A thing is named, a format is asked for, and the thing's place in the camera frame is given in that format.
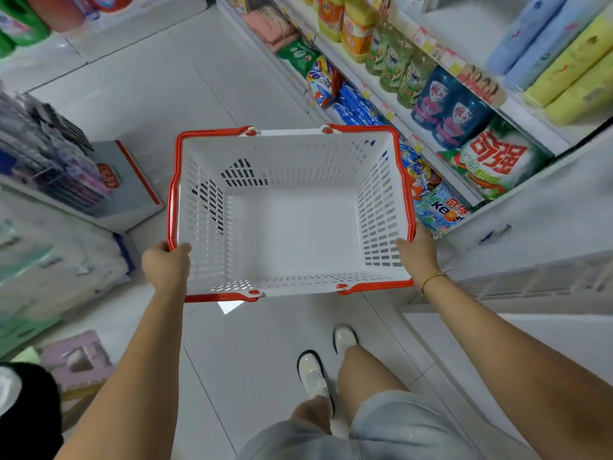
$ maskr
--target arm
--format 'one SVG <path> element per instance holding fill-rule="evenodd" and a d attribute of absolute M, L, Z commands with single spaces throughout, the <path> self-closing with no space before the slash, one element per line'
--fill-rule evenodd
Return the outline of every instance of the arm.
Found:
<path fill-rule="evenodd" d="M 177 424 L 178 369 L 191 247 L 143 255 L 155 292 L 117 369 L 56 460 L 168 460 Z"/>
<path fill-rule="evenodd" d="M 416 287 L 439 272 L 434 240 L 418 225 L 398 239 Z M 500 408 L 545 460 L 613 455 L 613 387 L 490 311 L 445 276 L 424 295 L 458 340 Z"/>

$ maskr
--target green and white package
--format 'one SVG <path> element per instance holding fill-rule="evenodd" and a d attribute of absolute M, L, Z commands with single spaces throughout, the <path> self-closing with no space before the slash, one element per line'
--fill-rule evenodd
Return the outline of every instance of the green and white package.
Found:
<path fill-rule="evenodd" d="M 548 160 L 537 144 L 500 116 L 464 146 L 442 155 L 487 200 L 497 199 L 521 184 Z"/>
<path fill-rule="evenodd" d="M 306 46 L 301 38 L 297 38 L 281 48 L 276 55 L 306 78 L 320 54 L 317 50 Z"/>

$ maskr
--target light blue bottle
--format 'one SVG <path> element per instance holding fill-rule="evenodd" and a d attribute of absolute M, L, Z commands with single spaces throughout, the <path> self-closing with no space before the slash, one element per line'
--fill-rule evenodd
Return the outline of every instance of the light blue bottle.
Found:
<path fill-rule="evenodd" d="M 487 72 L 493 75 L 508 73 L 530 42 L 545 28 L 565 1 L 530 0 L 487 59 Z"/>
<path fill-rule="evenodd" d="M 508 89 L 525 91 L 613 0 L 568 0 L 504 76 Z"/>

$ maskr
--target white plastic basket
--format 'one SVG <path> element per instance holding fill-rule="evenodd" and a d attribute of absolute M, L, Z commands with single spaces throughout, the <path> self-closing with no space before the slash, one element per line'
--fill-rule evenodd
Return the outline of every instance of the white plastic basket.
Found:
<path fill-rule="evenodd" d="M 412 285 L 411 181 L 386 126 L 252 127 L 177 138 L 168 242 L 192 245 L 188 302 Z"/>

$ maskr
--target green bottle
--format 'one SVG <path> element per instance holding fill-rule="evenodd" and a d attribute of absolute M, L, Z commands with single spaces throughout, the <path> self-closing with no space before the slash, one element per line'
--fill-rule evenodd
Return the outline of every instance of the green bottle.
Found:
<path fill-rule="evenodd" d="M 379 84 L 386 92 L 397 92 L 413 54 L 413 44 L 402 35 L 392 37 L 385 58 L 385 68 Z"/>
<path fill-rule="evenodd" d="M 6 58 L 8 55 L 15 51 L 15 44 L 13 41 L 0 32 L 0 58 Z"/>
<path fill-rule="evenodd" d="M 0 30 L 21 46 L 34 45 L 51 34 L 25 0 L 0 0 Z"/>
<path fill-rule="evenodd" d="M 366 58 L 366 71 L 373 76 L 380 76 L 383 72 L 385 64 L 385 55 L 387 53 L 387 44 L 394 28 L 392 24 L 385 19 L 377 22 L 370 41 L 370 51 Z"/>
<path fill-rule="evenodd" d="M 416 49 L 400 82 L 398 103 L 405 108 L 414 107 L 434 68 L 436 68 L 434 60 L 423 51 Z"/>

